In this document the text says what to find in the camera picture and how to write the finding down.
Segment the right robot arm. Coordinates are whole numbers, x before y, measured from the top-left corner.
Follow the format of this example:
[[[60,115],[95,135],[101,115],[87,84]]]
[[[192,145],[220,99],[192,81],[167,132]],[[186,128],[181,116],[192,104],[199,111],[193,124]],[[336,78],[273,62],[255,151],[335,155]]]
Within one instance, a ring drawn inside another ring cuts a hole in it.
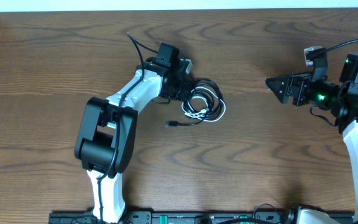
[[[340,83],[327,80],[325,56],[313,61],[313,71],[268,78],[267,87],[285,104],[310,105],[330,111],[347,147],[354,183],[356,206],[353,223],[358,223],[358,54],[348,54],[340,76]]]

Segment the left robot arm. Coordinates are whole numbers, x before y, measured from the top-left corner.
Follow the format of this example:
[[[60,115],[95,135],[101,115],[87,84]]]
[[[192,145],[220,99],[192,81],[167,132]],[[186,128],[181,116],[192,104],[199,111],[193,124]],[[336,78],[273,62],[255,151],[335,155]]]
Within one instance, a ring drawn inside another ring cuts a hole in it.
[[[192,62],[180,59],[177,67],[154,60],[138,65],[134,77],[120,91],[88,100],[75,144],[93,187],[92,223],[119,223],[126,209],[123,172],[134,150],[137,117],[164,90],[189,76]]]

